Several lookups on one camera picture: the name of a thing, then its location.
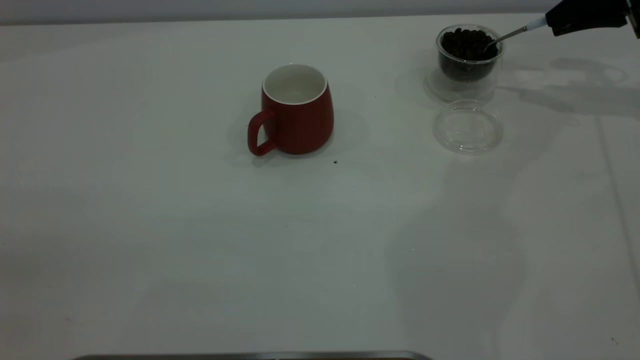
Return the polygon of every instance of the white wall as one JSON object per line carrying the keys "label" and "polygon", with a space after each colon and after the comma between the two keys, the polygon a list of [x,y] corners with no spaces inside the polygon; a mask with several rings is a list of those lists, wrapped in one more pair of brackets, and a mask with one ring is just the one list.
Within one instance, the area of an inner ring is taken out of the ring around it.
{"label": "white wall", "polygon": [[0,24],[546,12],[559,0],[1,0]]}

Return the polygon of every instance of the glass jar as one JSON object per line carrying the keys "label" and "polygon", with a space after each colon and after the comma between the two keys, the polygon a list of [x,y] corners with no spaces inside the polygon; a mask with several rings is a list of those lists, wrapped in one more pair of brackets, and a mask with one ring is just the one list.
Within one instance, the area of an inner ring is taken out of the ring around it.
{"label": "glass jar", "polygon": [[436,37],[436,48],[427,62],[427,83],[441,100],[452,102],[461,99],[481,100],[495,89],[502,68],[504,42],[496,44],[498,55],[488,60],[471,61],[457,58],[442,47],[442,38],[456,29],[482,30],[492,39],[500,36],[480,25],[460,24],[445,28]]}

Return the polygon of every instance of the coffee bean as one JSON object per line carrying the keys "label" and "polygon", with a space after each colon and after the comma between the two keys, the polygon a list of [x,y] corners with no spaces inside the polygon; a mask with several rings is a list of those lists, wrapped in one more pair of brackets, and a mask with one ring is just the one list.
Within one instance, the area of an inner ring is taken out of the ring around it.
{"label": "coffee bean", "polygon": [[498,55],[495,44],[485,51],[485,47],[493,41],[483,30],[462,30],[446,32],[440,39],[440,47],[448,55],[460,59],[454,60],[444,54],[440,55],[440,68],[446,76],[464,83],[478,81],[491,73],[495,62],[467,63],[466,61],[490,60]]}

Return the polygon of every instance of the spoon handle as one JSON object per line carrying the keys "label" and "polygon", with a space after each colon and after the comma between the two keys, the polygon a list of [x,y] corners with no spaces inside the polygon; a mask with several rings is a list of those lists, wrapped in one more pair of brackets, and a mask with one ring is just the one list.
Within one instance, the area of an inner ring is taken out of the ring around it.
{"label": "spoon handle", "polygon": [[512,31],[510,33],[508,33],[507,35],[504,35],[503,37],[499,37],[497,39],[495,39],[494,41],[490,42],[486,47],[484,47],[483,51],[486,51],[491,45],[503,41],[504,39],[508,39],[510,37],[514,37],[517,34],[521,34],[525,31],[530,31],[530,30],[535,30],[538,29],[544,25],[547,25],[547,18],[546,17],[542,17],[538,20],[533,20],[532,22],[526,24],[525,26],[521,27],[520,29],[517,29],[516,31]]}

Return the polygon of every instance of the mug handle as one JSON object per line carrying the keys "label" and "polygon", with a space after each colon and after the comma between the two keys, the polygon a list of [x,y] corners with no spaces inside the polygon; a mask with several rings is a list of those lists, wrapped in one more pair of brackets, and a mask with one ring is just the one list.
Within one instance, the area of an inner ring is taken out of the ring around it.
{"label": "mug handle", "polygon": [[276,143],[272,139],[267,139],[264,143],[258,146],[258,130],[260,130],[260,126],[264,124],[265,121],[274,117],[275,114],[273,111],[266,109],[254,117],[249,121],[249,129],[247,130],[247,144],[249,145],[249,151],[256,156],[265,155],[267,152],[273,150],[276,147]]}

